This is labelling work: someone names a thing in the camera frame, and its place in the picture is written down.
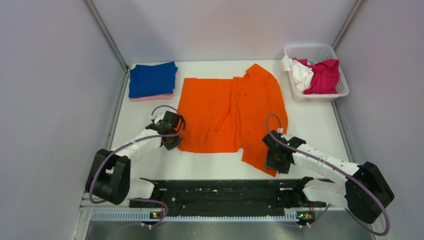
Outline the orange t shirt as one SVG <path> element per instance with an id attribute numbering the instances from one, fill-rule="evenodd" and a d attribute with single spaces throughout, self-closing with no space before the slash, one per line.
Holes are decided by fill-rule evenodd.
<path id="1" fill-rule="evenodd" d="M 179 150 L 196 154 L 235 153 L 242 161 L 275 176 L 266 167 L 269 130 L 288 129 L 289 120 L 277 79 L 258 64 L 229 79 L 185 78 L 178 111 L 186 127 Z"/>

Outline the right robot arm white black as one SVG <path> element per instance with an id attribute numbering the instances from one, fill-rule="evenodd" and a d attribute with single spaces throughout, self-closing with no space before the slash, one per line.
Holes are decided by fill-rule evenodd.
<path id="1" fill-rule="evenodd" d="M 266 168 L 286 174 L 291 166 L 313 171 L 320 178 L 305 176 L 291 190 L 284 190 L 282 206 L 294 208 L 321 202 L 344 208 L 357 220 L 373 224 L 377 218 L 388 218 L 386 207 L 395 196 L 379 168 L 340 160 L 325 154 L 305 140 L 269 132 L 262 142 L 268 148 Z"/>

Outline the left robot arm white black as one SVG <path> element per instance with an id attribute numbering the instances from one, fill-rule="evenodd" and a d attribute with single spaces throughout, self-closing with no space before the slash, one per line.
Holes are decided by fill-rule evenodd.
<path id="1" fill-rule="evenodd" d="M 131 191 L 132 166 L 153 150 L 177 148 L 183 141 L 185 128 L 186 121 L 179 111 L 166 111 L 152 115 L 150 124 L 124 145 L 98 150 L 85 184 L 89 201 L 121 204 Z"/>

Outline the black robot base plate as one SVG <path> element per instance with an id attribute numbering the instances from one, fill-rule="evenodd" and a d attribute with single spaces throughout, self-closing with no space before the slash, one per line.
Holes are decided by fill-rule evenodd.
<path id="1" fill-rule="evenodd" d="M 296 179 L 155 180 L 150 197 L 169 217 L 282 217 L 285 209 L 324 208 L 294 187 Z"/>

